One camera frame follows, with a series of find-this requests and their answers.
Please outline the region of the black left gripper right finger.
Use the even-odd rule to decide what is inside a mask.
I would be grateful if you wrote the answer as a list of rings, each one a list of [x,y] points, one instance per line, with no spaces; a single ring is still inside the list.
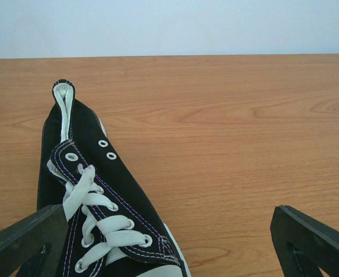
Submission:
[[[339,231],[288,206],[275,207],[271,239],[285,276],[339,276]]]

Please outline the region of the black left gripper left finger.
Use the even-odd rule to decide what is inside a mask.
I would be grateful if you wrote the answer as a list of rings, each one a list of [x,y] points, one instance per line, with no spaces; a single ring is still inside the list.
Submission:
[[[0,276],[54,276],[68,223],[61,204],[48,205],[0,231]]]

